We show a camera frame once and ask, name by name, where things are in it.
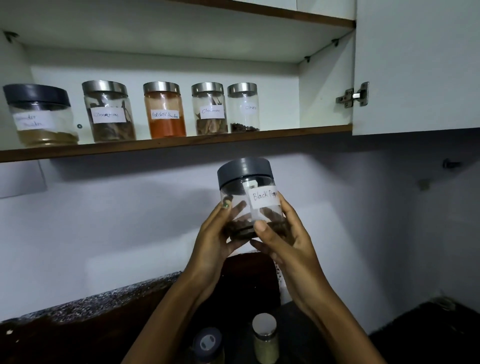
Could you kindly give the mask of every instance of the small spice jar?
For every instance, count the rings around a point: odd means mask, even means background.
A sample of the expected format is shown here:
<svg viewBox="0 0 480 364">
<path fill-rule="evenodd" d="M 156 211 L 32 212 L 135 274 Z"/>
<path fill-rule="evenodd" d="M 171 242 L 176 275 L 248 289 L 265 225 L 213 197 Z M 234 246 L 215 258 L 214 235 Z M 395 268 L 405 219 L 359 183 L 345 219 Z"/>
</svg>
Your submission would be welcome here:
<svg viewBox="0 0 480 364">
<path fill-rule="evenodd" d="M 279 355 L 276 320 L 270 314 L 258 314 L 253 318 L 253 348 L 260 364 L 274 364 Z"/>
<path fill-rule="evenodd" d="M 3 92 L 24 146 L 78 143 L 67 91 L 46 85 L 13 84 L 4 86 Z"/>
<path fill-rule="evenodd" d="M 144 84 L 145 107 L 152 138 L 186 136 L 180 87 L 172 82 Z"/>
<path fill-rule="evenodd" d="M 193 339 L 193 353 L 198 364 L 224 364 L 222 334 L 217 328 L 204 328 Z"/>
<path fill-rule="evenodd" d="M 197 135 L 228 133 L 223 85 L 202 82 L 192 86 Z"/>
<path fill-rule="evenodd" d="M 259 131 L 257 85 L 252 82 L 240 82 L 228 86 L 227 91 L 230 132 Z"/>
<path fill-rule="evenodd" d="M 280 207 L 270 162 L 265 158 L 232 160 L 217 171 L 220 198 L 240 204 L 241 211 L 225 228 L 231 239 L 256 237 L 253 224 L 264 220 L 280 235 L 285 235 L 286 224 Z"/>
<path fill-rule="evenodd" d="M 127 87 L 113 81 L 82 83 L 95 143 L 136 140 Z"/>
</svg>

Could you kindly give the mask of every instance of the metal hinge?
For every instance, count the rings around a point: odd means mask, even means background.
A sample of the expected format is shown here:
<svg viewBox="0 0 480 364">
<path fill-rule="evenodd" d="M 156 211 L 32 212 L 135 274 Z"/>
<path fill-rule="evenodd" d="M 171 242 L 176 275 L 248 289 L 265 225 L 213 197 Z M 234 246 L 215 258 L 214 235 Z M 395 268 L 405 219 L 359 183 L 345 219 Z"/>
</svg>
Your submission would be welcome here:
<svg viewBox="0 0 480 364">
<path fill-rule="evenodd" d="M 353 88 L 345 90 L 343 96 L 337 97 L 335 100 L 336 104 L 344 104 L 345 108 L 353 107 L 353 101 L 357 100 L 360 102 L 360 106 L 367 106 L 368 104 L 368 82 L 361 84 L 360 89 L 357 92 L 353 92 Z"/>
</svg>

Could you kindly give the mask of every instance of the jar on counter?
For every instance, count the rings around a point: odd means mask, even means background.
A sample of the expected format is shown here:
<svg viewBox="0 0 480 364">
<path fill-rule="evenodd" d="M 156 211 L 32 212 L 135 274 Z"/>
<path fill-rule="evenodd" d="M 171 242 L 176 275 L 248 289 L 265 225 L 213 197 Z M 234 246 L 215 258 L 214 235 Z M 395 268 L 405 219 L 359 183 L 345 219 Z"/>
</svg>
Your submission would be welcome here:
<svg viewBox="0 0 480 364">
<path fill-rule="evenodd" d="M 265 158 L 232 160 L 217 171 L 220 198 L 229 199 L 232 206 L 240 206 L 240 213 L 226 226 L 234 239 L 256 237 L 253 224 L 264 220 L 279 235 L 286 234 L 286 223 L 280 207 L 270 162 Z"/>
<path fill-rule="evenodd" d="M 113 81 L 82 83 L 95 143 L 136 140 L 127 87 Z"/>
<path fill-rule="evenodd" d="M 197 135 L 228 133 L 223 85 L 202 82 L 192 86 Z"/>
<path fill-rule="evenodd" d="M 253 348 L 260 364 L 274 364 L 280 356 L 276 320 L 270 314 L 258 314 L 253 318 Z"/>
<path fill-rule="evenodd" d="M 252 82 L 240 82 L 228 86 L 227 91 L 230 132 L 259 131 L 257 85 Z"/>
<path fill-rule="evenodd" d="M 186 136 L 180 87 L 172 82 L 144 84 L 145 107 L 152 138 Z"/>
<path fill-rule="evenodd" d="M 46 85 L 12 84 L 5 85 L 3 92 L 25 147 L 78 143 L 67 91 Z"/>
<path fill-rule="evenodd" d="M 193 339 L 193 353 L 197 364 L 224 364 L 222 334 L 217 328 L 204 328 Z"/>
</svg>

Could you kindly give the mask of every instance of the silver lid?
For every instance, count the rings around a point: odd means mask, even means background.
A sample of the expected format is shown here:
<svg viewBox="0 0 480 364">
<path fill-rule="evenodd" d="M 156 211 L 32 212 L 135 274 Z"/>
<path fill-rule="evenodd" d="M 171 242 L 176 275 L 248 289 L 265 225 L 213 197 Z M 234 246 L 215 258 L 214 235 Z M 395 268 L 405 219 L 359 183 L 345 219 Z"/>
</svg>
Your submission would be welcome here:
<svg viewBox="0 0 480 364">
<path fill-rule="evenodd" d="M 144 94 L 155 91 L 169 91 L 180 94 L 180 86 L 173 82 L 153 81 L 144 84 Z"/>
<path fill-rule="evenodd" d="M 276 320 L 271 314 L 262 313 L 253 318 L 253 332 L 260 340 L 269 341 L 276 334 Z"/>
<path fill-rule="evenodd" d="M 93 80 L 93 81 L 86 81 L 82 83 L 82 89 L 84 89 L 84 95 L 88 94 L 89 92 L 95 91 L 112 91 L 112 92 L 120 92 L 125 96 L 127 94 L 127 87 L 124 84 L 114 81 L 103 81 L 103 80 Z"/>
<path fill-rule="evenodd" d="M 218 82 L 200 82 L 192 86 L 192 96 L 205 91 L 218 91 L 223 93 L 223 85 Z"/>
<path fill-rule="evenodd" d="M 238 84 L 233 84 L 227 88 L 228 96 L 232 96 L 237 92 L 253 92 L 257 93 L 257 84 L 253 82 L 239 82 Z"/>
</svg>

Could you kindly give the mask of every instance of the handwritten label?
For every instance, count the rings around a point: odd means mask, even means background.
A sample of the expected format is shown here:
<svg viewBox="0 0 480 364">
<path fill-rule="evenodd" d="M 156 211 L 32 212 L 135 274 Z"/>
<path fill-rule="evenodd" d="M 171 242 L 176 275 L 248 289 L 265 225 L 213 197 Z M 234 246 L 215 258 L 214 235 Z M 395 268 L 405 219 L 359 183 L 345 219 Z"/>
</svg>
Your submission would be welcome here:
<svg viewBox="0 0 480 364">
<path fill-rule="evenodd" d="M 151 110 L 152 120 L 155 119 L 180 119 L 177 110 Z"/>
<path fill-rule="evenodd" d="M 224 119 L 223 105 L 209 105 L 200 108 L 200 119 Z"/>
<path fill-rule="evenodd" d="M 258 106 L 251 102 L 245 102 L 240 105 L 240 112 L 243 115 L 254 115 L 258 113 Z"/>
<path fill-rule="evenodd" d="M 93 124 L 104 122 L 127 122 L 123 108 L 97 107 L 91 108 Z"/>
<path fill-rule="evenodd" d="M 275 186 L 255 187 L 248 190 L 253 209 L 280 205 Z"/>
<path fill-rule="evenodd" d="M 32 129 L 56 130 L 52 112 L 48 110 L 19 112 L 13 115 L 13 120 L 18 131 Z"/>
</svg>

